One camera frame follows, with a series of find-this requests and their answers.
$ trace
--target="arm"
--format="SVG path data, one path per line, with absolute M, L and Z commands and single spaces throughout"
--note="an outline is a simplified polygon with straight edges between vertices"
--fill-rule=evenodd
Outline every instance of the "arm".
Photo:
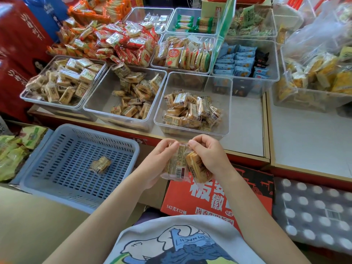
M 244 240 L 263 261 L 268 264 L 310 263 L 233 168 L 219 141 L 203 134 L 189 144 L 222 186 Z
M 159 179 L 178 142 L 162 140 L 108 198 L 47 258 L 44 264 L 103 263 L 142 192 Z

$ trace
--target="white shelf surface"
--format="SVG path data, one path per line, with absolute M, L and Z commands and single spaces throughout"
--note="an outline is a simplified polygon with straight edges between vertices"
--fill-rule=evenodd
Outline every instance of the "white shelf surface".
M 278 107 L 269 95 L 275 163 L 352 178 L 352 119 Z
M 264 157 L 261 99 L 232 97 L 231 110 L 230 133 L 220 140 L 224 149 Z M 39 108 L 37 111 L 52 114 L 43 108 Z M 100 119 L 97 119 L 96 123 L 115 126 Z M 151 133 L 164 136 L 164 133 L 157 125 L 154 125 Z

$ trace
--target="display table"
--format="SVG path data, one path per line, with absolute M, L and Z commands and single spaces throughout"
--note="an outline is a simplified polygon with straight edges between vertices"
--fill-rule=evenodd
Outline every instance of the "display table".
M 156 146 L 161 139 L 165 138 L 164 133 L 157 125 L 154 125 L 152 131 L 147 133 L 107 124 L 100 119 L 91 122 L 64 115 L 54 115 L 37 105 L 34 105 L 29 113 L 50 128 L 70 123 L 134 139 L 141 144 L 151 146 Z M 231 162 L 252 168 L 261 168 L 269 164 L 270 150 L 265 95 L 261 99 L 232 97 L 230 133 L 223 137 L 220 143 Z
M 336 113 L 278 107 L 271 92 L 267 96 L 270 172 L 351 190 L 352 119 Z

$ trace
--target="finger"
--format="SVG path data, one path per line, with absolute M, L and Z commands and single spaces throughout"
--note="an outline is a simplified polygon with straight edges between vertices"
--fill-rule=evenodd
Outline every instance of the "finger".
M 166 139 L 162 139 L 154 148 L 154 150 L 152 151 L 153 153 L 155 153 L 156 155 L 160 154 L 161 152 L 163 152 L 165 150 L 165 148 L 167 148 L 169 146 L 170 143 L 174 143 L 177 142 L 175 139 L 170 139 L 170 138 L 166 138 Z
M 189 140 L 189 146 L 202 158 L 206 152 L 206 148 L 195 140 Z
M 161 160 L 165 161 L 166 163 L 176 153 L 178 146 L 179 146 L 179 142 L 176 141 L 169 147 L 165 148 L 165 150 L 159 154 Z
M 205 134 L 201 134 L 198 135 L 196 137 L 194 137 L 192 140 L 200 143 L 200 144 L 205 144 L 207 148 L 209 148 L 209 146 L 212 144 L 212 142 L 215 140 L 214 138 L 205 135 Z

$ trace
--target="blue snack package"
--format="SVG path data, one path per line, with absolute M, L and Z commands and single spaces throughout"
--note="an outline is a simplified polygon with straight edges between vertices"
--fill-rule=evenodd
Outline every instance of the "blue snack package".
M 244 66 L 249 69 L 252 69 L 254 59 L 248 58 L 248 60 L 236 60 L 236 66 Z
M 238 52 L 243 53 L 243 52 L 255 52 L 258 47 L 248 47 L 248 46 L 242 46 L 240 45 L 238 47 Z
M 218 57 L 218 59 L 234 59 L 235 58 L 235 53 L 233 54 L 226 54 L 222 57 Z
M 229 45 L 227 48 L 227 54 L 233 54 L 236 52 L 236 44 L 235 45 Z
M 238 56 L 237 54 L 235 56 L 235 60 L 248 60 L 248 59 L 254 59 L 254 57 Z
M 233 75 L 237 77 L 249 77 L 250 74 L 251 70 L 243 66 L 235 66 L 235 71 L 233 73 Z
M 215 61 L 215 63 L 216 64 L 228 64 L 228 65 L 230 65 L 230 64 L 234 64 L 235 60 L 233 60 L 233 59 L 217 59 Z
M 227 64 L 219 64 L 219 63 L 215 63 L 215 66 L 214 66 L 214 69 L 227 69 L 227 70 L 230 70 L 230 69 L 234 69 L 235 68 L 235 64 L 233 65 L 227 65 Z
M 214 69 L 214 74 L 219 75 L 233 75 L 233 69 Z
M 256 55 L 256 52 L 252 51 L 252 52 L 237 52 L 236 56 L 243 56 L 243 57 L 249 57 L 249 58 L 253 58 Z
M 259 75 L 266 75 L 266 73 L 268 72 L 268 68 L 266 69 L 261 69 L 260 67 L 255 67 L 254 68 L 254 74 L 259 74 Z
M 228 44 L 224 42 L 224 43 L 222 44 L 222 47 L 221 47 L 220 51 L 219 51 L 218 57 L 222 57 L 222 56 L 228 54 L 228 53 L 227 53 L 227 50 L 228 50 Z
M 270 76 L 266 76 L 266 75 L 261 75 L 261 74 L 255 74 L 253 76 L 253 78 L 256 78 L 256 79 L 269 79 Z

